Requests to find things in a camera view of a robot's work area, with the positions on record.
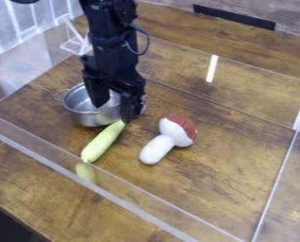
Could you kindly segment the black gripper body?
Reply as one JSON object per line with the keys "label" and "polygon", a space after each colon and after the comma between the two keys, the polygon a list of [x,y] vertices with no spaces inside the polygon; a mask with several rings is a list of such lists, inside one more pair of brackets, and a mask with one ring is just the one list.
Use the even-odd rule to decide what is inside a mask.
{"label": "black gripper body", "polygon": [[134,66],[118,68],[115,71],[101,70],[94,56],[83,55],[81,57],[82,77],[90,76],[103,81],[109,90],[121,93],[145,92],[146,81],[140,75]]}

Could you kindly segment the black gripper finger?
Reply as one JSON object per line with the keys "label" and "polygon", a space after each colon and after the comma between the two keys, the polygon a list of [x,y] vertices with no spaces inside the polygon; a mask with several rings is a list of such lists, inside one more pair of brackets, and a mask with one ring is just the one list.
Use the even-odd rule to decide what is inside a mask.
{"label": "black gripper finger", "polygon": [[145,92],[121,92],[121,116],[128,124],[144,114],[148,107],[148,95]]}
{"label": "black gripper finger", "polygon": [[99,78],[90,76],[83,77],[83,84],[93,105],[97,108],[101,108],[110,99],[109,88],[105,86],[103,81]]}

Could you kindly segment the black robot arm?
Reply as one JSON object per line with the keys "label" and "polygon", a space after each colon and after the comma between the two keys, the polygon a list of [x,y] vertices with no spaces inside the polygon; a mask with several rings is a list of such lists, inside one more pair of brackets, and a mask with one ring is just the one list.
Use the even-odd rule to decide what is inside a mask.
{"label": "black robot arm", "polygon": [[87,39],[93,55],[83,55],[82,77],[93,105],[101,108],[110,99],[110,91],[121,96],[121,116],[133,121],[146,108],[146,81],[137,71],[138,17],[134,0],[79,0],[86,16]]}

